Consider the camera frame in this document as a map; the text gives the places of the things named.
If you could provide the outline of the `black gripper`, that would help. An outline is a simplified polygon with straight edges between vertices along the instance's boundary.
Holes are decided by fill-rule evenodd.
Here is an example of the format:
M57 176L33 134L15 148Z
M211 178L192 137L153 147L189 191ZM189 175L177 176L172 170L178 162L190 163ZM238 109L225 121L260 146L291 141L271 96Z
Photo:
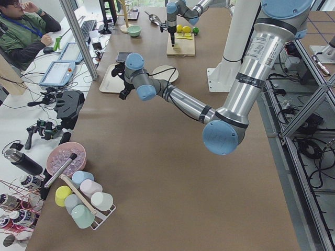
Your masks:
M119 98L127 99L131 91L131 85L125 80L125 62L116 64L111 71L111 76L118 86Z
M160 31L168 31L170 34L170 39L171 39L171 46L175 46L175 36L174 34L176 33L176 21L168 21L166 20L165 22L160 23Z

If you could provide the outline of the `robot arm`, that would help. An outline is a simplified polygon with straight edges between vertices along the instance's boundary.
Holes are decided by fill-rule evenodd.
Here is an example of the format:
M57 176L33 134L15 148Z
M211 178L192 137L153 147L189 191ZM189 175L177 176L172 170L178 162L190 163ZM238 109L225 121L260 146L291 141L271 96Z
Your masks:
M310 7L311 1L260 2L260 12L253 25L255 37L243 55L231 90L217 108L210 105L205 94L194 97L170 80L153 78L139 53L129 54L111 72L124 84L119 97L126 99L132 90L143 101L161 97L204 125L202 139L210 152L230 154L244 139L249 126L248 115L285 43L305 35Z
M211 0L199 1L192 9L186 1L168 2L166 5L166 21L160 24L161 32L167 30L171 38L171 46L175 46L175 33L177 31L177 16L186 19L191 25L195 25L201 16L212 4Z

